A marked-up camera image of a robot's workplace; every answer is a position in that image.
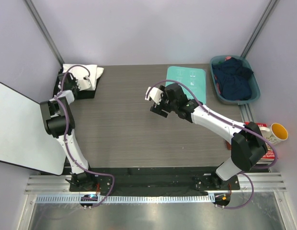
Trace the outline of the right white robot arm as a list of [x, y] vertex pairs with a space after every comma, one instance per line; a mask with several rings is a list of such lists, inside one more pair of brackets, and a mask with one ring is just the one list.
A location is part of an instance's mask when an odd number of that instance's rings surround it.
[[215, 113], [196, 98], [188, 99], [184, 88], [176, 81], [168, 86], [148, 87], [145, 99], [154, 102], [152, 112], [163, 117], [175, 112], [179, 118], [209, 129], [231, 145], [230, 157], [215, 169], [211, 178], [216, 189], [223, 189], [233, 176], [248, 172], [257, 164], [268, 151], [266, 142], [256, 123], [245, 124]]

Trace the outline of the white printed t shirt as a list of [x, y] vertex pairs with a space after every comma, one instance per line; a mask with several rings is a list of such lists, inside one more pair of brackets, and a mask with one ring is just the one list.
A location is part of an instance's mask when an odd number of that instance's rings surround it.
[[102, 76], [104, 68], [94, 64], [63, 64], [63, 73], [65, 72], [72, 73], [76, 79], [89, 76], [92, 85], [91, 90], [94, 90], [96, 81]]

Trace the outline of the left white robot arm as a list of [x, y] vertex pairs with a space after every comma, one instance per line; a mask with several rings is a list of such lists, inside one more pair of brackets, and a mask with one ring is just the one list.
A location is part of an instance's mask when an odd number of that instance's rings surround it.
[[80, 91], [76, 78], [69, 72], [57, 76], [58, 92], [54, 98], [40, 103], [44, 128], [63, 148], [71, 167], [70, 185], [85, 191], [97, 186], [97, 179], [88, 173], [90, 165], [84, 158], [75, 137], [75, 120], [69, 105]]

